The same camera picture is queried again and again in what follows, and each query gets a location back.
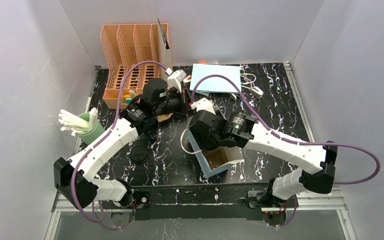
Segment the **brown cardboard cup carrier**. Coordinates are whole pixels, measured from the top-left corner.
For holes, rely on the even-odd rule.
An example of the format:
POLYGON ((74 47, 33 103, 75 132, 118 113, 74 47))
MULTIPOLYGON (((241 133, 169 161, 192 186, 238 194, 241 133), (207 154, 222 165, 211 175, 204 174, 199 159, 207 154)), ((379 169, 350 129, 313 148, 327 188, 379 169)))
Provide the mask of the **brown cardboard cup carrier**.
POLYGON ((202 153, 211 170, 218 168, 229 161, 227 154, 222 147, 218 147, 214 150, 203 150, 202 153))

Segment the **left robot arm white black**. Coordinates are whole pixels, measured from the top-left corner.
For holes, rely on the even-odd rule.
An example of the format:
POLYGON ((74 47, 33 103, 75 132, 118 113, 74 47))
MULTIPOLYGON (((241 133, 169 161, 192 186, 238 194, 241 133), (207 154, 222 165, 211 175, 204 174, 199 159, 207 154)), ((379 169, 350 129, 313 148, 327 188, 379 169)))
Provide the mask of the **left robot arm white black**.
POLYGON ((131 202, 131 187, 123 180, 96 178, 97 172, 125 145, 159 129, 158 116, 190 110, 190 98, 181 80, 152 78, 143 92, 116 114, 113 124, 92 143, 69 159, 60 157, 53 164, 54 185, 78 210, 95 201, 131 202))

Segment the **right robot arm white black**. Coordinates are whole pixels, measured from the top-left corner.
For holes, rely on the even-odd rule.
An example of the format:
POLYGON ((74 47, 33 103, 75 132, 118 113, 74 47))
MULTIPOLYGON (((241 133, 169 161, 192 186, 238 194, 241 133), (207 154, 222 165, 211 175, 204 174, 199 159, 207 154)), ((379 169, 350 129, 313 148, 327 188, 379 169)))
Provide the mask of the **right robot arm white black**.
POLYGON ((207 110, 199 110, 188 123, 188 130, 201 151, 249 149, 260 151, 297 168, 272 178, 264 193, 255 193, 246 200, 250 207, 277 206, 301 192, 329 194, 333 188, 337 148, 326 145, 310 146, 295 138, 291 143, 286 135, 267 130, 256 118, 233 112, 223 118, 207 110))

